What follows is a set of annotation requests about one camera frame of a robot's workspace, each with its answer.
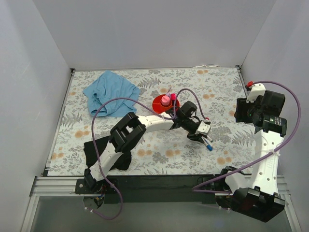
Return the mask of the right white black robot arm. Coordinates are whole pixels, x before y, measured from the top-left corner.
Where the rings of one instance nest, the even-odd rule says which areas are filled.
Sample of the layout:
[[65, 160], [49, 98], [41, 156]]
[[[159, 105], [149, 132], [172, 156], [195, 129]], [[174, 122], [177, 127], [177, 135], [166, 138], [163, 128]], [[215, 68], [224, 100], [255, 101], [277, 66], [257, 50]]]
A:
[[218, 180], [222, 191], [233, 194], [233, 211], [262, 222], [270, 221], [285, 207], [285, 201], [278, 195], [279, 154], [274, 151], [286, 135], [287, 120], [280, 117], [284, 103], [283, 94], [269, 90], [252, 101], [246, 98], [237, 100], [236, 122], [254, 125], [255, 158], [263, 158], [263, 161], [253, 165], [249, 180], [245, 179], [243, 172], [233, 174], [233, 167], [225, 167], [221, 173], [230, 175]]

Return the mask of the blue cap marker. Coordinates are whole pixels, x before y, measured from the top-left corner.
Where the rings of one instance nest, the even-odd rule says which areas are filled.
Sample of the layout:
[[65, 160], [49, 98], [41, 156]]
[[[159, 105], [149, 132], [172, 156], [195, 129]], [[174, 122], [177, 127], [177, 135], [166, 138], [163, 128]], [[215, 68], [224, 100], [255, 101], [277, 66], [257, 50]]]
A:
[[203, 141], [204, 141], [204, 143], [205, 143], [206, 148], [207, 148], [209, 151], [213, 151], [213, 146], [211, 145], [211, 143], [210, 143], [207, 139], [205, 139], [205, 138], [203, 138]]

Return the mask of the pink glue bottle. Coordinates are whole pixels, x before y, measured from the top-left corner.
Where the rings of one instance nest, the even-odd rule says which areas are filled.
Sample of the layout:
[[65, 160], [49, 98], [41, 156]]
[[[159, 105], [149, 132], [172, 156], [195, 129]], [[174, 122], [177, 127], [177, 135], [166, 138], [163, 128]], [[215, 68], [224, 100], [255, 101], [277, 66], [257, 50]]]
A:
[[167, 95], [163, 95], [161, 98], [161, 105], [167, 107], [170, 104], [170, 97]]

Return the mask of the pink black highlighter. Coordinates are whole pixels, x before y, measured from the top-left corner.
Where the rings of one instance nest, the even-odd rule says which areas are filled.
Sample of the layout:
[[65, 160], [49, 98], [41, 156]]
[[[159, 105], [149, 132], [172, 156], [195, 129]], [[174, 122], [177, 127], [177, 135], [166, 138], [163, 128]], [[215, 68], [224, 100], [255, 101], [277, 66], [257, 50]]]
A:
[[175, 94], [175, 93], [171, 93], [170, 99], [171, 99], [172, 101], [176, 100], [176, 94]]

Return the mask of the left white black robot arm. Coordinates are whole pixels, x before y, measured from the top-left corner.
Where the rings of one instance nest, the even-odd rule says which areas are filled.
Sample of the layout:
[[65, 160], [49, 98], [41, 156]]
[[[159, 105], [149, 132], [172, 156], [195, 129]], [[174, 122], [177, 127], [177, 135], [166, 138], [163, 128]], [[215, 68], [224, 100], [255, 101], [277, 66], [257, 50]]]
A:
[[204, 143], [211, 126], [209, 120], [200, 120], [195, 115], [196, 111], [196, 105], [187, 101], [157, 115], [138, 116], [130, 112], [111, 129], [108, 136], [86, 142], [84, 180], [87, 189], [98, 193], [106, 188], [102, 180], [110, 170], [127, 170], [131, 163], [131, 150], [146, 133], [183, 128], [188, 139]]

